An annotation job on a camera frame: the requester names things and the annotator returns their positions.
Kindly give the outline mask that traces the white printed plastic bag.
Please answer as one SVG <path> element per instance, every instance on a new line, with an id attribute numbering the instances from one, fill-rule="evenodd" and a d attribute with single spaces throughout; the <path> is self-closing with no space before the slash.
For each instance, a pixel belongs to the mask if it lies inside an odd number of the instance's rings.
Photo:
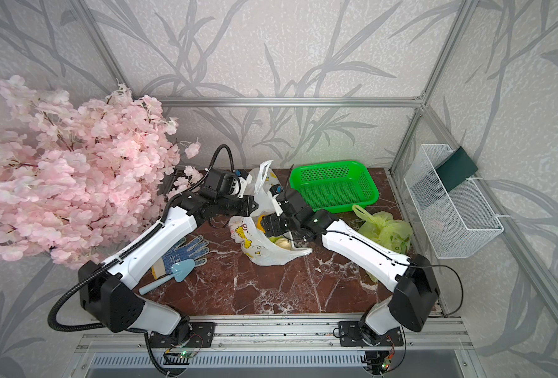
<path id="1" fill-rule="evenodd" d="M 249 217 L 232 217 L 229 227 L 232 239 L 241 245 L 241 250 L 249 259 L 258 266 L 283 266 L 288 262 L 309 255 L 310 247 L 298 247 L 294 241 L 288 238 L 290 234 L 283 236 L 267 237 L 258 230 L 255 222 L 261 215 L 275 214 L 277 206 L 274 206 L 270 196 L 270 188 L 279 183 L 279 179 L 271 168 L 271 160 L 263 162 L 258 168 L 248 172 L 246 195 L 253 195 L 258 204 Z M 285 237 L 292 244 L 291 250 L 282 249 L 274 244 L 275 240 Z"/>

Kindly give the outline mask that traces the light green plastic bag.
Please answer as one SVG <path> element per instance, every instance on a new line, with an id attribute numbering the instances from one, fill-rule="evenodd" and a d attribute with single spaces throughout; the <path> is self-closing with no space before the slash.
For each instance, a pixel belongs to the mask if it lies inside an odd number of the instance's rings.
<path id="1" fill-rule="evenodd" d="M 352 211 L 364 221 L 358 233 L 375 243 L 401 255 L 411 248 L 413 228 L 404 220 L 395 220 L 388 212 L 370 214 L 362 206 L 353 205 Z"/>

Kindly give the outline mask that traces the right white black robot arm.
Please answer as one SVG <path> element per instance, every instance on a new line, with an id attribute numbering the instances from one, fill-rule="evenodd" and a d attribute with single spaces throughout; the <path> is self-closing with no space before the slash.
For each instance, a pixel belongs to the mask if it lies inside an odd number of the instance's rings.
<path id="1" fill-rule="evenodd" d="M 375 346 L 397 328 L 422 331 L 441 293 L 436 265 L 422 255 L 401 255 L 375 243 L 335 214 L 314 210 L 295 189 L 274 185 L 266 196 L 274 207 L 260 221 L 266 236 L 290 233 L 298 241 L 321 245 L 371 273 L 392 293 L 360 318 L 365 343 Z"/>

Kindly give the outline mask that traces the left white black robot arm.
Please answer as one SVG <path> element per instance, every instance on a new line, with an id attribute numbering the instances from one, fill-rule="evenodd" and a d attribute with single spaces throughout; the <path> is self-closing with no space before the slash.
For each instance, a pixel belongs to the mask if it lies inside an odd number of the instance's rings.
<path id="1" fill-rule="evenodd" d="M 173 343 L 184 343 L 192 335 L 189 317 L 169 306 L 143 298 L 134 292 L 140 279 L 182 238 L 218 216 L 246 217 L 257 209 L 253 196 L 245 191 L 252 177 L 210 169 L 195 192 L 172 197 L 162 217 L 131 244 L 100 264 L 85 263 L 78 271 L 77 284 L 51 308 L 48 326 L 58 332 L 81 332 L 106 328 L 117 332 L 155 332 Z M 57 315 L 74 295 L 82 308 L 96 318 L 91 324 L 61 324 Z"/>

